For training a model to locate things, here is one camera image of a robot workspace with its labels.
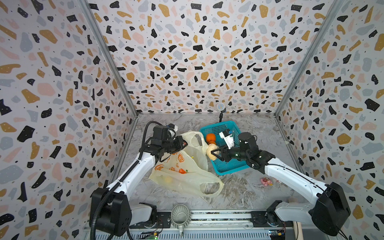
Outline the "beige peach fruit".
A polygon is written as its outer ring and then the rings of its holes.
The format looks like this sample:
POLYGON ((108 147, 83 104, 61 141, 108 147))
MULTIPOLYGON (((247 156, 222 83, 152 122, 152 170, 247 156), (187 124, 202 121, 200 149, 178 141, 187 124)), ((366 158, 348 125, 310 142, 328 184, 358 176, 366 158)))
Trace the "beige peach fruit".
POLYGON ((212 161, 215 161, 217 159, 217 157, 212 153, 212 152, 216 152, 217 150, 219 150, 220 148, 216 145, 216 144, 209 144, 208 145, 208 148, 207 148, 207 151, 206 151, 206 155, 207 157, 212 160, 212 161))

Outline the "orange fruit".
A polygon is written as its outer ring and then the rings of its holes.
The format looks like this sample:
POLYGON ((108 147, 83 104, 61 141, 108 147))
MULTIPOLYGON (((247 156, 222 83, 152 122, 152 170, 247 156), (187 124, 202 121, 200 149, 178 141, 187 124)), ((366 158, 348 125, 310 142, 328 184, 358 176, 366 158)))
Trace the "orange fruit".
POLYGON ((215 134, 207 134, 206 135, 206 142, 208 143, 208 145, 210 144, 216 144, 216 135, 215 134))

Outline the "cream plastic bag orange print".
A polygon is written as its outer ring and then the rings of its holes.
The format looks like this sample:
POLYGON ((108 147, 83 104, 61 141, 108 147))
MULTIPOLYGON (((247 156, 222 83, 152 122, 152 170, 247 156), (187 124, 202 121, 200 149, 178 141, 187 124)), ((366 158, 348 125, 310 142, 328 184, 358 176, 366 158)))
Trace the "cream plastic bag orange print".
POLYGON ((154 183, 170 191, 199 197, 217 197, 224 183, 208 171, 206 150, 208 144, 200 132, 189 131, 182 134, 188 145, 181 151, 171 154, 164 162, 156 164, 149 177, 154 183), (165 184, 164 176, 173 178, 165 184))

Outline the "yellow lemon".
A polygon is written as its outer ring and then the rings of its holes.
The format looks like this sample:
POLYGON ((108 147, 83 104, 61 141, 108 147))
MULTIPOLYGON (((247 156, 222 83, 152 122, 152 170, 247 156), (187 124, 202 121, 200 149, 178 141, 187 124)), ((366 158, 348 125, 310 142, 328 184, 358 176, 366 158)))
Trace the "yellow lemon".
POLYGON ((164 182, 165 184, 171 184, 173 182, 173 178, 169 177, 169 176, 164 176, 164 182))

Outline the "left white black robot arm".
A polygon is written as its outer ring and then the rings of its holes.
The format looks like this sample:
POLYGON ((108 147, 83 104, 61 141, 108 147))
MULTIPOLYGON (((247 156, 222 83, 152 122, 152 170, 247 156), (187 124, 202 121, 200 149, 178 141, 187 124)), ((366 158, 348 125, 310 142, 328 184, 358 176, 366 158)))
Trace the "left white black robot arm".
POLYGON ((96 239, 96 232, 109 234, 109 239, 129 234, 130 227, 143 224, 157 225, 157 207, 139 203, 130 205, 129 200, 148 171, 164 160, 164 154, 172 155, 188 146, 182 136, 177 135, 174 124, 162 125, 148 122, 137 157, 131 165, 111 184, 97 188, 92 193, 90 212, 90 239, 96 239))

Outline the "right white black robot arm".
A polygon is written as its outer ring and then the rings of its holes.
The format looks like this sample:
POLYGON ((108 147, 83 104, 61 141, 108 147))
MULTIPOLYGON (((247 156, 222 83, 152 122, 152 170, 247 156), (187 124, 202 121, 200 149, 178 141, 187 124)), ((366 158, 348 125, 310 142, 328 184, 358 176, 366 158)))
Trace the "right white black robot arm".
POLYGON ((343 233, 342 227, 351 210, 339 184, 325 184, 291 168, 275 155, 260 150, 256 137, 248 132, 238 135, 238 145, 235 145, 233 137, 227 131, 222 132, 220 137, 226 144, 223 147, 209 145, 207 156, 211 160, 245 162, 251 169, 287 185, 308 201, 306 204, 274 201, 265 215, 270 226, 279 226, 284 222, 306 223, 314 224, 329 236, 335 237, 343 233))

